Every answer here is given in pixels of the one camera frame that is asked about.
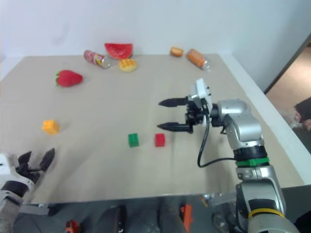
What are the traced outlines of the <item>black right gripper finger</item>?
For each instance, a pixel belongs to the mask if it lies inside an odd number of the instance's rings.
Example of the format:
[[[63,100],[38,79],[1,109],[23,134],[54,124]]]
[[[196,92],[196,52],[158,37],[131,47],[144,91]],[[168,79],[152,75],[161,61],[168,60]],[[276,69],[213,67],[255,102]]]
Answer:
[[[192,126],[189,124],[179,124],[178,122],[166,122],[159,124],[158,128],[170,132],[187,132],[192,133]]]
[[[160,106],[164,107],[177,107],[177,106],[184,106],[188,102],[188,98],[171,98],[171,99],[165,99],[158,103]]]

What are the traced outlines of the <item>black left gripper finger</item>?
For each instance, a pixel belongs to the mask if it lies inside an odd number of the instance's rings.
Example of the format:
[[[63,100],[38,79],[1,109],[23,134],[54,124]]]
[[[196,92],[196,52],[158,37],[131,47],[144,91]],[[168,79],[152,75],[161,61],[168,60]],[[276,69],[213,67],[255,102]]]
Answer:
[[[47,151],[39,164],[39,170],[47,171],[54,159],[54,156],[55,156],[55,148],[52,148],[49,151]]]
[[[30,157],[31,157],[32,152],[29,151],[27,153],[22,154],[21,156],[18,157],[18,163],[19,165],[28,165]]]

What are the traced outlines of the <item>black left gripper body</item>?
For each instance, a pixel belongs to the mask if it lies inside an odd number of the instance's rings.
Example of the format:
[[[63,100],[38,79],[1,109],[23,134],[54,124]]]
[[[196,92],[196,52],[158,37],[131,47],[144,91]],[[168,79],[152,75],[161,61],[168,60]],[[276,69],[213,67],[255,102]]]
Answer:
[[[38,164],[34,167],[30,167],[28,164],[28,160],[26,159],[22,159],[22,158],[18,158],[18,167],[16,168],[16,172],[23,176],[28,178],[29,180],[31,180],[34,184],[37,183],[37,181],[40,178],[40,171],[42,170],[42,165]]]

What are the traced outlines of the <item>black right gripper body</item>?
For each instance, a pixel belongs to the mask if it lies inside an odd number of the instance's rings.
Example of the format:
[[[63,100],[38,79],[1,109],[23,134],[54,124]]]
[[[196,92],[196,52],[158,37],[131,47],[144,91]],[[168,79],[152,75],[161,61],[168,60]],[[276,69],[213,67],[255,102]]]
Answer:
[[[205,99],[200,99],[199,97],[192,98],[191,96],[188,96],[186,100],[186,125],[188,126],[188,133],[193,133],[194,126],[207,126],[209,124],[209,109]]]

